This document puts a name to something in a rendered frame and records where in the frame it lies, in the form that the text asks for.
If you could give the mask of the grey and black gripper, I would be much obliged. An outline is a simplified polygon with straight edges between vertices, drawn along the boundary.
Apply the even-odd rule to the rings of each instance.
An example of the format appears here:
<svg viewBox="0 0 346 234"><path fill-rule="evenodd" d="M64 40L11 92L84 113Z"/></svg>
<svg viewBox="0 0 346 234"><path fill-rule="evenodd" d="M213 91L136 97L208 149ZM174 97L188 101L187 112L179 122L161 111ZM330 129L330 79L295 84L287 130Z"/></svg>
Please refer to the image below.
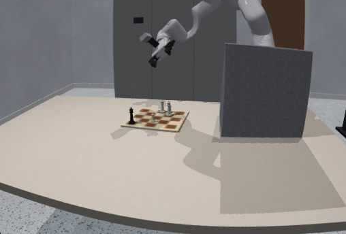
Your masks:
<svg viewBox="0 0 346 234"><path fill-rule="evenodd" d="M159 45L153 49L152 58L149 60L149 63L154 68L156 68L157 62L164 59L167 55L171 55L175 40L170 41L166 37L161 37L157 40L157 42L159 43ZM154 61L154 59L156 60L156 62Z"/></svg>

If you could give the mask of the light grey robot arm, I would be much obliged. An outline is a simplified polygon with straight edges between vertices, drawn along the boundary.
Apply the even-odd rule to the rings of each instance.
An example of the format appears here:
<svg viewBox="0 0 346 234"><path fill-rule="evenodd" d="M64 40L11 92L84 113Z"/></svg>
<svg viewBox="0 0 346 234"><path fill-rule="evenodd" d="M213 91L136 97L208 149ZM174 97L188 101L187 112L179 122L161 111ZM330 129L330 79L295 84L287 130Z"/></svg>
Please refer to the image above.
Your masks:
<svg viewBox="0 0 346 234"><path fill-rule="evenodd" d="M225 0L225 2L233 10L241 9L253 36L253 45L275 47L268 17L258 0ZM157 40L161 37L167 37L171 41L170 36L172 36L179 44L183 44L198 32L202 20L220 7L220 0L203 0L191 9L193 27L188 33L176 19L173 19L158 32L156 40L150 33L144 33L139 39L155 48L159 45Z"/></svg>

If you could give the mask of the black chess piece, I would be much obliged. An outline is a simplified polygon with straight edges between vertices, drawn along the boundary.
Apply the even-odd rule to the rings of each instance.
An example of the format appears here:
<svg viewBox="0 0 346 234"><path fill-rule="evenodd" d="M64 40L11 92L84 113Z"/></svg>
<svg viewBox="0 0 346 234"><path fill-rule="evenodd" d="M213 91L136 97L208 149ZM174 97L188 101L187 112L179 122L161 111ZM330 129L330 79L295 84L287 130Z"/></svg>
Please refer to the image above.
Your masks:
<svg viewBox="0 0 346 234"><path fill-rule="evenodd" d="M131 108L131 107L130 107ZM130 121L129 124L135 124L136 122L133 120L133 109L129 109L130 113Z"/></svg>

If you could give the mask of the brown and cream chessboard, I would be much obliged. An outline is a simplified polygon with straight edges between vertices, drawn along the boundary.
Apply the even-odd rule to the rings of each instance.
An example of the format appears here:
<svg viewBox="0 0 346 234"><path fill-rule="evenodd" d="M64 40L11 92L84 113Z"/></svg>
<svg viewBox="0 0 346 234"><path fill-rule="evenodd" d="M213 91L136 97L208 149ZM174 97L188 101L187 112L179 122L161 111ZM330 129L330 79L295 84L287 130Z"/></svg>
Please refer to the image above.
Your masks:
<svg viewBox="0 0 346 234"><path fill-rule="evenodd" d="M160 113L160 110L140 107L133 114L133 120L136 123L129 124L129 117L121 127L178 133L189 111L172 110L172 116L166 116L168 110L165 110L165 113ZM151 114L154 114L155 122L151 122Z"/></svg>

